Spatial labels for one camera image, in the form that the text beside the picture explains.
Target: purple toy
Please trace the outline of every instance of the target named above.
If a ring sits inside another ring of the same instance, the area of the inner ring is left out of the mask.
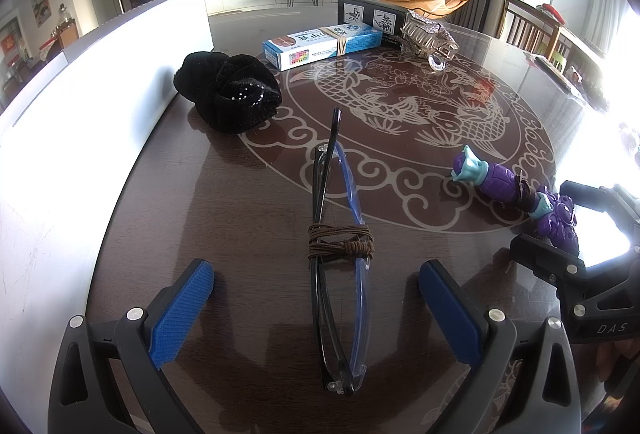
[[[538,234],[548,237],[556,248],[578,255],[574,202],[569,196],[553,194],[541,185],[533,191],[529,183],[499,163],[480,160],[465,145],[451,171],[453,181],[469,181],[491,199],[512,205],[538,220]]]

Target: black eyeglasses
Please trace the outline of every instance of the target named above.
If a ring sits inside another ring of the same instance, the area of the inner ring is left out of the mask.
[[[337,141],[341,116],[340,109],[335,108],[329,142],[321,143],[315,149],[312,194],[314,224],[309,227],[309,260],[311,270],[311,309],[316,343],[318,344],[318,361],[322,374],[322,387],[338,394],[351,396],[362,385],[367,369],[364,363],[369,346],[370,331],[367,294],[369,288],[369,261],[373,254],[373,236],[369,232],[369,228],[364,224],[353,173],[347,162],[344,150]],[[334,154],[337,155],[340,163],[346,186],[347,200],[355,225],[331,227],[322,223],[326,185]],[[323,237],[345,234],[351,235],[350,239],[331,242],[322,239]],[[348,258],[354,259],[356,274],[356,319],[350,359],[345,354],[340,342],[340,335],[335,326],[324,273],[324,263],[335,259]],[[328,328],[332,348],[338,362],[337,369],[339,374],[336,375],[329,370],[324,353],[322,318],[324,318]]]

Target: black hair accessory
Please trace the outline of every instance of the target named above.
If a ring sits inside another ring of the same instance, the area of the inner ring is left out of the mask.
[[[282,103],[273,73],[251,55],[190,53],[175,72],[174,86],[222,133],[249,131],[273,117]]]

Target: red chinese decoration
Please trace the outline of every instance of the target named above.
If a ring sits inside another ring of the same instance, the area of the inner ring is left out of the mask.
[[[15,47],[14,36],[6,36],[4,39],[0,41],[0,46],[2,47],[2,51],[7,53],[9,50]]]

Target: silver rivet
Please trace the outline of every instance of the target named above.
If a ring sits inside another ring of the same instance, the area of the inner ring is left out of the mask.
[[[505,317],[502,310],[494,308],[489,310],[489,318],[494,322],[502,322]]]
[[[139,318],[142,318],[144,312],[142,311],[142,308],[131,308],[129,311],[127,311],[127,318],[129,320],[138,320]]]
[[[82,317],[79,315],[76,315],[75,317],[73,317],[70,321],[69,321],[69,325],[72,328],[78,328],[82,325]]]
[[[562,321],[556,317],[549,317],[546,320],[546,323],[549,324],[553,329],[560,329],[562,327]]]

